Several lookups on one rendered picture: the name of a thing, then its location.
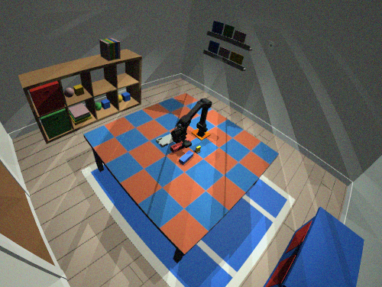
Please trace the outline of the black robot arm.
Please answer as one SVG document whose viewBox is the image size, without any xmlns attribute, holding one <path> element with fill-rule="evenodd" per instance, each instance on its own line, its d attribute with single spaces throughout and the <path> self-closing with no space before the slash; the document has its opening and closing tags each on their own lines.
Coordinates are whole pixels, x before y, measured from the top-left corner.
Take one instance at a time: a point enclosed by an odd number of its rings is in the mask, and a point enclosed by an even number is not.
<svg viewBox="0 0 382 287">
<path fill-rule="evenodd" d="M 176 144 L 181 142 L 181 140 L 183 139 L 181 137 L 181 134 L 186 134 L 186 130 L 189 127 L 189 124 L 191 123 L 192 118 L 201 108 L 202 108 L 202 113 L 201 113 L 200 121 L 196 125 L 199 131 L 196 135 L 203 137 L 205 135 L 205 132 L 208 130 L 208 128 L 206 127 L 206 117 L 208 114 L 208 110 L 211 107 L 212 107 L 212 102 L 210 100 L 208 100 L 207 98 L 201 98 L 200 101 L 198 101 L 196 105 L 187 114 L 185 114 L 178 120 L 176 124 L 177 129 L 171 131 L 173 142 L 175 142 Z"/>
</svg>

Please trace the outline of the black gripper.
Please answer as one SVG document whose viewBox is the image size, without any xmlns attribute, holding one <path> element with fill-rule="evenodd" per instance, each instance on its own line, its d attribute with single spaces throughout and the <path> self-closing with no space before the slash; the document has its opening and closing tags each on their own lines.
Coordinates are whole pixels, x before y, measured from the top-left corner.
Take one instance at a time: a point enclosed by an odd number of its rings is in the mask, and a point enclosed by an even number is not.
<svg viewBox="0 0 382 287">
<path fill-rule="evenodd" d="M 188 147 L 190 147 L 190 146 L 192 146 L 192 143 L 189 141 L 189 140 L 185 140 L 186 139 L 186 135 L 187 135 L 187 133 L 186 134 L 181 134 L 181 137 L 183 138 L 181 141 L 183 142 L 182 143 L 182 148 L 188 148 Z"/>
</svg>

